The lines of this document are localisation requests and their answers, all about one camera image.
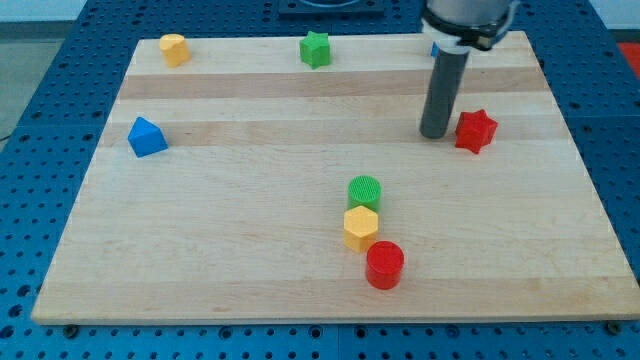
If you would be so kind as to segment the blue block behind arm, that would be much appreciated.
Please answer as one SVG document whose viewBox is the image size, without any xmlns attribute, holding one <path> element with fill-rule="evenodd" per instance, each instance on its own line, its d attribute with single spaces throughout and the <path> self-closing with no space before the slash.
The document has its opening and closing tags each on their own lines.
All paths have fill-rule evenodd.
<svg viewBox="0 0 640 360">
<path fill-rule="evenodd" d="M 431 48 L 431 57 L 433 57 L 433 58 L 437 58 L 438 53 L 439 53 L 439 47 L 438 47 L 438 45 L 434 42 L 434 43 L 432 44 L 432 48 Z"/>
</svg>

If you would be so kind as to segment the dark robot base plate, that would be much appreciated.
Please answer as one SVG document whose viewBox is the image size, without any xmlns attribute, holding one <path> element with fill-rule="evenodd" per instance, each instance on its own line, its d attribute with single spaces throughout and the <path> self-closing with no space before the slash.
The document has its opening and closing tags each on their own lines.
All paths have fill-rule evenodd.
<svg viewBox="0 0 640 360">
<path fill-rule="evenodd" d="M 383 0 L 277 0 L 280 17 L 383 15 Z"/>
</svg>

